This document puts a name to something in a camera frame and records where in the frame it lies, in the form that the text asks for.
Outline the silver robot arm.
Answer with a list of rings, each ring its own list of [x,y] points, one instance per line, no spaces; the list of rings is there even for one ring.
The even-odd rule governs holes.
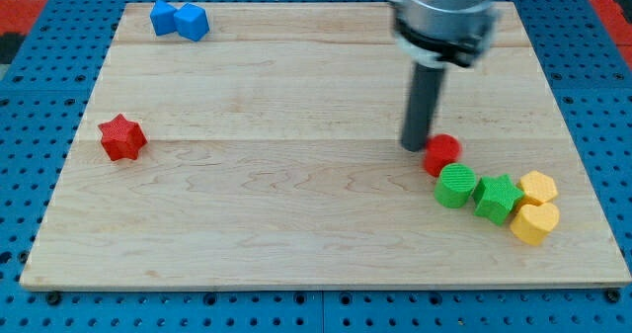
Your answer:
[[[470,67],[491,45],[495,0],[387,0],[396,44],[428,68]]]

